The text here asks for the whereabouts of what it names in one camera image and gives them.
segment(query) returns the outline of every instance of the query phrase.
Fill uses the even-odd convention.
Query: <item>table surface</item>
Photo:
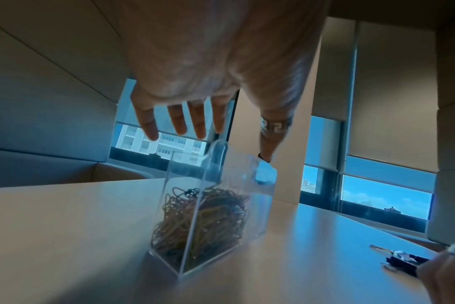
[[[429,303],[369,245],[434,252],[279,201],[265,235],[177,281],[147,253],[163,182],[0,189],[0,303]]]

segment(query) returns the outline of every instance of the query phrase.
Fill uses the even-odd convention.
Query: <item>sky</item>
[[[313,116],[309,130],[307,146],[307,164],[316,165],[321,151],[323,118]],[[376,180],[409,185],[416,189],[432,191],[435,175],[394,165],[382,164],[370,160],[352,160],[351,170],[358,176],[375,175]],[[316,184],[318,169],[304,166],[302,178]],[[431,194],[403,187],[374,182],[366,179],[344,176],[341,199],[361,203],[380,209],[394,207],[402,214],[427,219],[431,206]]]

